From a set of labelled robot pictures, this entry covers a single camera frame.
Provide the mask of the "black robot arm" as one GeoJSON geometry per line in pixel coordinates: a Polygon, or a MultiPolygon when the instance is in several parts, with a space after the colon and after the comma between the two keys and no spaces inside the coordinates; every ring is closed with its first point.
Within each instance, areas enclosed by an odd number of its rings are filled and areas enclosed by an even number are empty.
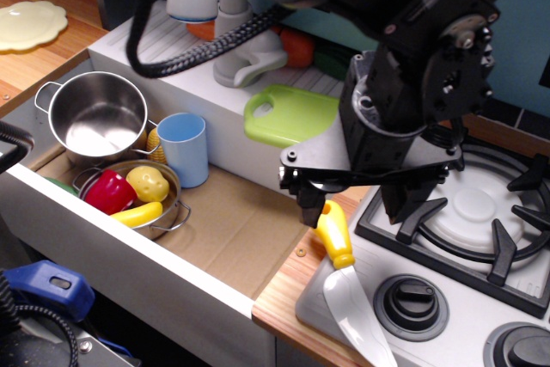
{"type": "Polygon", "coordinates": [[[461,119],[492,94],[496,0],[273,1],[342,16],[378,44],[351,60],[328,130],[283,151],[281,187],[310,227],[329,193],[363,185],[405,220],[461,161],[461,119]]]}

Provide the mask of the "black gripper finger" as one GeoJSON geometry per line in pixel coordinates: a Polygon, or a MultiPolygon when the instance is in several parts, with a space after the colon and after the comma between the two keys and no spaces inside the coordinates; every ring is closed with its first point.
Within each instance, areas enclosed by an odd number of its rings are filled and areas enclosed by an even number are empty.
{"type": "Polygon", "coordinates": [[[391,224],[402,223],[431,195],[434,182],[382,185],[382,202],[391,224]]]}
{"type": "Polygon", "coordinates": [[[325,204],[325,193],[310,182],[298,190],[296,201],[302,209],[302,222],[316,228],[325,204]]]}

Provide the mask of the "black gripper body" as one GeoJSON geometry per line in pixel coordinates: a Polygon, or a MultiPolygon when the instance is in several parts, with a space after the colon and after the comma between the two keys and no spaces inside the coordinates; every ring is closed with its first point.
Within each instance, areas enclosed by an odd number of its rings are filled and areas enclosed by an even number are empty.
{"type": "Polygon", "coordinates": [[[442,90],[425,91],[418,66],[391,51],[362,52],[350,62],[336,118],[328,129],[283,150],[279,185],[292,195],[336,193],[359,185],[422,187],[461,162],[458,119],[442,90]]]}

